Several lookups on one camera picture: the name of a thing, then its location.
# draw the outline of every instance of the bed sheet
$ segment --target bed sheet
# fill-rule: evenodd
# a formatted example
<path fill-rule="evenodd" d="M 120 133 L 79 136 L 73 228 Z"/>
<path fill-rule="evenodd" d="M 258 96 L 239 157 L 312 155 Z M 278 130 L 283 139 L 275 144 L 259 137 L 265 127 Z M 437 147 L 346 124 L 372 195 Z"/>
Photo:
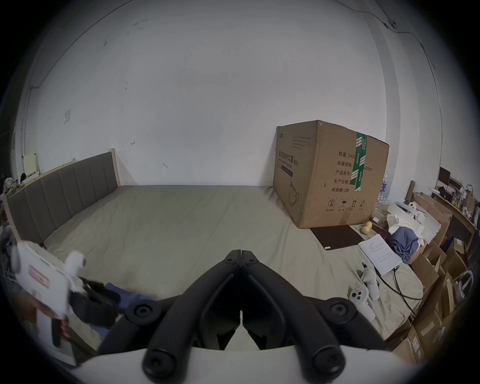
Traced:
<path fill-rule="evenodd" d="M 252 251 L 303 295 L 348 298 L 362 284 L 358 245 L 326 251 L 309 229 L 298 229 L 272 187 L 122 186 L 77 214 L 46 241 L 61 260 L 85 254 L 84 276 L 156 299 L 181 294 L 233 249 Z M 405 264 L 402 292 L 422 296 Z M 384 276 L 395 286 L 391 273 Z M 418 302 L 408 300 L 411 307 Z M 408 317 L 399 295 L 380 282 L 372 325 L 388 338 Z M 228 349 L 256 349 L 240 327 Z"/>

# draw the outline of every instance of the screw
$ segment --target screw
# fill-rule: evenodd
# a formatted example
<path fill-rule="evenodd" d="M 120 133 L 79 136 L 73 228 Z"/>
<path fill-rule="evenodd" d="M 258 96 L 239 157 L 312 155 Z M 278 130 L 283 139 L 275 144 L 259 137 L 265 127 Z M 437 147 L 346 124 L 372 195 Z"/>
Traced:
<path fill-rule="evenodd" d="M 143 369 L 148 375 L 164 379 L 175 372 L 175 361 L 166 352 L 152 350 L 145 357 Z"/>
<path fill-rule="evenodd" d="M 152 313 L 152 308 L 150 308 L 148 305 L 142 304 L 135 308 L 134 313 L 138 317 L 147 317 Z"/>
<path fill-rule="evenodd" d="M 319 373 L 333 374 L 345 367 L 345 358 L 338 347 L 325 347 L 313 357 L 313 365 Z"/>
<path fill-rule="evenodd" d="M 337 316 L 343 316 L 347 313 L 347 307 L 342 303 L 336 303 L 330 307 L 330 311 Z"/>

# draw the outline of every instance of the upholstered headboard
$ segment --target upholstered headboard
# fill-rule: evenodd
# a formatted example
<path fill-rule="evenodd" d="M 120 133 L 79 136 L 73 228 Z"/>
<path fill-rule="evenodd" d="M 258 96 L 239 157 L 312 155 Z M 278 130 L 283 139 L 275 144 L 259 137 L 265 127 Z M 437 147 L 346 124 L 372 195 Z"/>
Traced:
<path fill-rule="evenodd" d="M 46 172 L 2 200 L 17 241 L 40 244 L 119 185 L 115 151 L 109 150 Z"/>

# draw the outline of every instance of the paper sheet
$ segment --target paper sheet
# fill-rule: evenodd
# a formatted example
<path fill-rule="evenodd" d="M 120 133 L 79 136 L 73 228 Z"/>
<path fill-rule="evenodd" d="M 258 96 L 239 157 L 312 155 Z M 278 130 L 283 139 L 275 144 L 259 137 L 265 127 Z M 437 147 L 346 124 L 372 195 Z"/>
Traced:
<path fill-rule="evenodd" d="M 359 243 L 361 250 L 367 255 L 380 276 L 390 272 L 402 263 L 402 259 L 392 251 L 379 234 Z"/>

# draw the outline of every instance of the sticker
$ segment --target sticker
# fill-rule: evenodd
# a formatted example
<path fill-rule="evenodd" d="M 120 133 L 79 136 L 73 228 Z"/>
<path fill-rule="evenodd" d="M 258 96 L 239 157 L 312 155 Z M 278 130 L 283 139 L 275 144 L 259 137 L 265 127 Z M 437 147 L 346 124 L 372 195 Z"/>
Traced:
<path fill-rule="evenodd" d="M 28 268 L 28 274 L 33 277 L 36 281 L 38 281 L 41 285 L 47 287 L 50 289 L 50 280 L 47 279 L 47 277 L 40 272 L 38 272 L 35 268 L 30 266 Z"/>
<path fill-rule="evenodd" d="M 355 150 L 355 163 L 353 163 L 350 185 L 355 186 L 356 191 L 361 191 L 361 182 L 363 179 L 363 169 L 365 168 L 365 158 L 367 155 L 367 135 L 357 132 L 357 147 Z"/>
<path fill-rule="evenodd" d="M 435 327 L 435 323 L 433 321 L 430 322 L 430 324 L 428 324 L 425 328 L 423 328 L 421 331 L 420 331 L 420 334 L 422 336 L 425 336 L 427 333 L 429 333 L 433 327 Z"/>
<path fill-rule="evenodd" d="M 413 350 L 415 352 L 417 352 L 420 348 L 420 344 L 419 344 L 419 341 L 417 340 L 416 337 L 413 338 L 413 341 L 412 341 L 412 346 L 413 346 Z"/>

